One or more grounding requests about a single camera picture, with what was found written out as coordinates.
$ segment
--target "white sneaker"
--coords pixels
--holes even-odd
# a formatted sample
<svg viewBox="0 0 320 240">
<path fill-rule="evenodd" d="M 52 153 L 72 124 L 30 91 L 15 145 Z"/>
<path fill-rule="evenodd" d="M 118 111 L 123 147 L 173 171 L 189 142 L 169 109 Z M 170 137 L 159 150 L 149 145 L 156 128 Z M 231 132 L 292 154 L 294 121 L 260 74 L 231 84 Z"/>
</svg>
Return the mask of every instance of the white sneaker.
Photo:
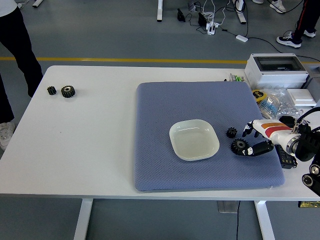
<svg viewBox="0 0 320 240">
<path fill-rule="evenodd" d="M 271 4 L 269 5 L 270 8 L 273 8 L 276 10 L 277 13 L 284 14 L 286 12 L 285 7 L 282 5 L 282 1 L 272 1 Z"/>
<path fill-rule="evenodd" d="M 12 121 L 0 124 L 0 147 L 3 151 L 6 150 L 15 128 L 16 126 Z"/>
<path fill-rule="evenodd" d="M 304 30 L 303 35 L 306 36 L 309 39 L 313 39 L 316 36 L 316 30 L 312 30 L 311 32 L 308 32 L 307 30 Z"/>
</svg>

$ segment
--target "robot finger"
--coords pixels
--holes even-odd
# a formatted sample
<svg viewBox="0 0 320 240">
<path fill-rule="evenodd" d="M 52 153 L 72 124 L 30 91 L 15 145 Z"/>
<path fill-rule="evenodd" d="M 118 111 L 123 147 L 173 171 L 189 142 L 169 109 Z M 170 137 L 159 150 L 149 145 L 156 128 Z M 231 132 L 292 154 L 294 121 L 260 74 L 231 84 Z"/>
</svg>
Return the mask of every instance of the robot finger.
<svg viewBox="0 0 320 240">
<path fill-rule="evenodd" d="M 244 138 L 248 134 L 251 134 L 253 129 L 253 122 L 248 122 L 243 130 L 242 137 Z"/>
</svg>

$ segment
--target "black pants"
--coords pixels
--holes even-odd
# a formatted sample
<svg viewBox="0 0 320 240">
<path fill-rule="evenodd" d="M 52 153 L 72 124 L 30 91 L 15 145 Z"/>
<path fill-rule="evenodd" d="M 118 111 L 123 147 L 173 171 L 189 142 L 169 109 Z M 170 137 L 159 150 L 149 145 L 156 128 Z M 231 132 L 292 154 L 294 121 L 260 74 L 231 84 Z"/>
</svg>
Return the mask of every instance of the black pants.
<svg viewBox="0 0 320 240">
<path fill-rule="evenodd" d="M 300 40 L 305 30 L 314 30 L 319 16 L 320 0 L 304 0 L 293 38 Z"/>
<path fill-rule="evenodd" d="M 43 77 L 41 66 L 32 52 L 31 41 L 23 16 L 16 8 L 8 15 L 0 17 L 0 42 L 13 54 L 18 68 L 23 72 L 32 97 Z M 0 124 L 14 119 L 4 83 L 0 75 Z"/>
</svg>

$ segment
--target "yellow floor line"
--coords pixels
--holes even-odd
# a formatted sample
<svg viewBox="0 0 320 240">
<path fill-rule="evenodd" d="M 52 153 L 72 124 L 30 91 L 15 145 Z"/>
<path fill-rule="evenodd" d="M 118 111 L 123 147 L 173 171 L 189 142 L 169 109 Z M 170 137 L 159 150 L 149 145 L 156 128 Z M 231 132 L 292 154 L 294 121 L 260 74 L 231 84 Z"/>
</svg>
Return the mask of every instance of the yellow floor line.
<svg viewBox="0 0 320 240">
<path fill-rule="evenodd" d="M 178 64 L 247 64 L 246 60 L 161 59 L 161 58 L 91 58 L 91 57 L 37 57 L 38 61 L 52 62 L 122 62 L 122 63 L 178 63 Z M 0 56 L 0 61 L 15 61 L 13 56 Z"/>
</svg>

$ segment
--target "white plastic box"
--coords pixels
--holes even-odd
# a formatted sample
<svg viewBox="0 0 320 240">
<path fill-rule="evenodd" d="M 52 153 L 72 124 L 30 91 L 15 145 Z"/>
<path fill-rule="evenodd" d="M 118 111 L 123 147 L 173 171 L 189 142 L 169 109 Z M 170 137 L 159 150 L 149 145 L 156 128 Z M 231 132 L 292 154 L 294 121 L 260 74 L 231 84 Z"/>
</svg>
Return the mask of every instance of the white plastic box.
<svg viewBox="0 0 320 240">
<path fill-rule="evenodd" d="M 254 89 L 299 89 L 308 72 L 294 53 L 253 53 L 244 73 Z"/>
</svg>

